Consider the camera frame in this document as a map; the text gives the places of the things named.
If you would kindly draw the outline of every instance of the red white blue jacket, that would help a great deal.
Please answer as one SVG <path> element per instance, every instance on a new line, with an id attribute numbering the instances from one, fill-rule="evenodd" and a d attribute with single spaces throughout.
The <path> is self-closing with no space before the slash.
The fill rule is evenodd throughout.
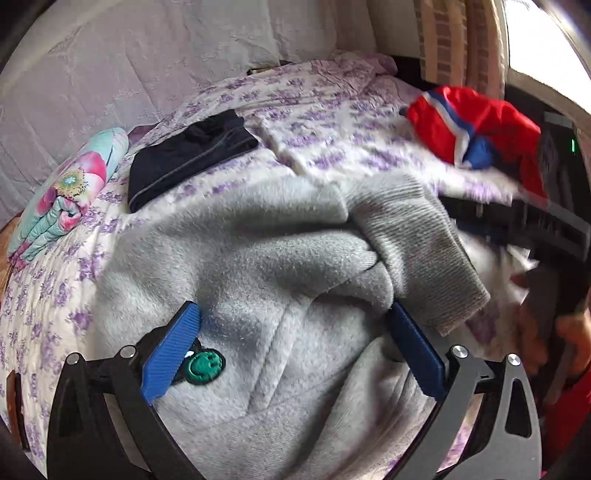
<path id="1" fill-rule="evenodd" d="M 525 189 L 545 197 L 537 160 L 540 127 L 510 103 L 468 87 L 439 87 L 424 92 L 407 118 L 443 161 L 474 169 L 517 163 Z"/>

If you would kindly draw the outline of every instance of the metal bolt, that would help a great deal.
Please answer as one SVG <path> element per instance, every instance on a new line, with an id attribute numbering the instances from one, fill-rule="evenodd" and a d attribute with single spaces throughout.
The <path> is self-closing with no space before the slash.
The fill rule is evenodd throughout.
<path id="1" fill-rule="evenodd" d="M 68 365 L 76 365 L 78 363 L 78 360 L 80 360 L 80 355 L 78 353 L 71 353 L 66 358 L 66 363 Z"/>
<path id="2" fill-rule="evenodd" d="M 454 345 L 452 347 L 452 353 L 458 358 L 466 358 L 468 356 L 468 350 L 462 345 Z"/>
<path id="3" fill-rule="evenodd" d="M 507 355 L 507 360 L 514 367 L 518 367 L 519 365 L 521 365 L 521 358 L 519 358 L 519 355 L 517 355 L 516 353 L 510 353 L 509 355 Z"/>
<path id="4" fill-rule="evenodd" d="M 135 347 L 133 345 L 125 345 L 119 350 L 119 354 L 123 358 L 131 358 L 135 355 Z"/>

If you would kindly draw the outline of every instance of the red sleeve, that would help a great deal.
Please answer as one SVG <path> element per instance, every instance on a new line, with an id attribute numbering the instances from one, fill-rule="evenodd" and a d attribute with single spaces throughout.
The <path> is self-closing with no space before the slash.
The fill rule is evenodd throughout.
<path id="1" fill-rule="evenodd" d="M 453 165 L 456 137 L 423 95 L 408 107 L 406 117 L 421 142 L 441 160 Z"/>
<path id="2" fill-rule="evenodd" d="M 550 463 L 564 452 L 591 412 L 591 369 L 566 390 L 554 405 L 545 408 L 544 456 Z"/>

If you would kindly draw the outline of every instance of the folded dark shirt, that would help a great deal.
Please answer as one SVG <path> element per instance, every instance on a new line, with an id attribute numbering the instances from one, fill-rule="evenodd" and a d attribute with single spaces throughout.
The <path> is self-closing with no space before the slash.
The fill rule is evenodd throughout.
<path id="1" fill-rule="evenodd" d="M 137 212 L 187 178 L 257 145 L 234 110 L 195 122 L 182 133 L 138 152 L 129 171 L 129 209 Z"/>

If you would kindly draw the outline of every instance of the white wall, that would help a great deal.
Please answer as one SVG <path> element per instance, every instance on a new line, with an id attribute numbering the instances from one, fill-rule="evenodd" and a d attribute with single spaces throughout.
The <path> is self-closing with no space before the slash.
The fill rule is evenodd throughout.
<path id="1" fill-rule="evenodd" d="M 368 8 L 379 52 L 419 57 L 413 0 L 368 0 Z"/>

